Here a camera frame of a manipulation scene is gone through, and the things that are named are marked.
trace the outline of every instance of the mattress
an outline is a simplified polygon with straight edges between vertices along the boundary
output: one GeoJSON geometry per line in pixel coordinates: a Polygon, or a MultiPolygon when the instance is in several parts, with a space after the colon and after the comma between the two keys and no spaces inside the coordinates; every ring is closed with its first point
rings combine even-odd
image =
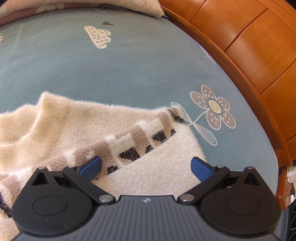
{"type": "Polygon", "coordinates": [[[63,9],[4,25],[0,36],[0,112],[35,104],[44,91],[149,109],[178,105],[209,164],[254,166],[275,194],[277,160],[256,116],[206,50],[169,20],[63,9]]]}

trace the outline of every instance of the sweater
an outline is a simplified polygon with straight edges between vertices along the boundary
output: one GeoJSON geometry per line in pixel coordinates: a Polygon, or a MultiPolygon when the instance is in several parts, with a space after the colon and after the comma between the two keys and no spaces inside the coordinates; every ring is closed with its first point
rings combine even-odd
{"type": "Polygon", "coordinates": [[[93,156],[102,170],[93,183],[120,195],[174,195],[200,181],[190,161],[203,152],[177,107],[154,110],[104,105],[43,93],[37,105],[0,115],[0,240],[18,230],[11,208],[39,166],[50,171],[93,156]]]}

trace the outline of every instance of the pillow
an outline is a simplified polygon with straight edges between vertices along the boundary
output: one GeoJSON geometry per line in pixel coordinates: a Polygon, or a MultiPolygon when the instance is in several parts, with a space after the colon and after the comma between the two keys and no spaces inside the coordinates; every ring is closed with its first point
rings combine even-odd
{"type": "Polygon", "coordinates": [[[97,4],[111,4],[126,7],[156,18],[160,18],[163,15],[158,0],[8,0],[0,7],[0,17],[32,7],[44,6],[45,8],[47,7],[53,10],[63,9],[63,4],[69,3],[87,3],[91,4],[93,7],[97,4]]]}

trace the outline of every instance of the wooden bed leg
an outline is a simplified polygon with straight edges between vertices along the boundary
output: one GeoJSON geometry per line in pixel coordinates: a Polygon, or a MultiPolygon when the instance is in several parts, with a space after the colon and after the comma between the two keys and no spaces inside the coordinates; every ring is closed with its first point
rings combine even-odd
{"type": "Polygon", "coordinates": [[[279,202],[281,210],[285,210],[290,204],[290,195],[292,194],[293,185],[288,183],[287,166],[279,169],[278,187],[276,191],[276,198],[279,202]]]}

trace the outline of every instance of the yellow flower center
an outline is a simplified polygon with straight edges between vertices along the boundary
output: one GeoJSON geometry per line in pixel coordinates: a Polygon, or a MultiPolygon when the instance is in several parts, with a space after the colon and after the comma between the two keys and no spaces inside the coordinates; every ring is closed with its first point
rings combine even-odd
{"type": "Polygon", "coordinates": [[[214,100],[209,100],[209,107],[211,108],[211,110],[217,114],[221,114],[222,109],[220,107],[220,105],[214,101],[214,100]]]}

